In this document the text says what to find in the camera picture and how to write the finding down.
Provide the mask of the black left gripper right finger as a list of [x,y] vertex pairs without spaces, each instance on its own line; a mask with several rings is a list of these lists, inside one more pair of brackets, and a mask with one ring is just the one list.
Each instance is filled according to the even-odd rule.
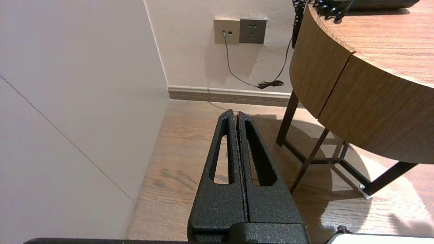
[[248,221],[303,223],[259,129],[253,118],[243,112],[237,115],[237,139]]

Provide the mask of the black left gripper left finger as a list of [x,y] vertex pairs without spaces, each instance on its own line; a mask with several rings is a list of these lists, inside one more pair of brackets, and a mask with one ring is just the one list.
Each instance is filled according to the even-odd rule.
[[[188,238],[228,238],[230,228],[247,221],[245,188],[232,109],[216,124],[188,220]],[[214,182],[223,137],[227,139],[228,184]]]

